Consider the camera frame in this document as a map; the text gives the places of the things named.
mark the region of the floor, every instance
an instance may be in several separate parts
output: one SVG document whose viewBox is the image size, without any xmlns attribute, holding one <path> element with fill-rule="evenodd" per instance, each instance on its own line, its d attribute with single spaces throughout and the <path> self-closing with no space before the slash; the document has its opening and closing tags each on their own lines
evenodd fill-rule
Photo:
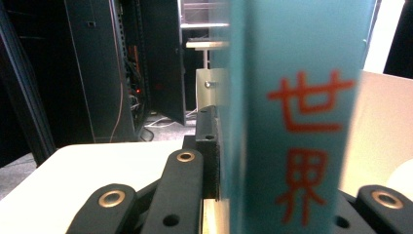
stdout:
<svg viewBox="0 0 413 234">
<path fill-rule="evenodd" d="M 187 112 L 186 125 L 182 126 L 170 119 L 152 114 L 142 130 L 141 138 L 144 141 L 161 141 L 183 139 L 185 135 L 195 134 L 196 113 Z M 31 153 L 0 169 L 0 200 L 6 197 L 14 188 L 36 170 Z"/>
</svg>

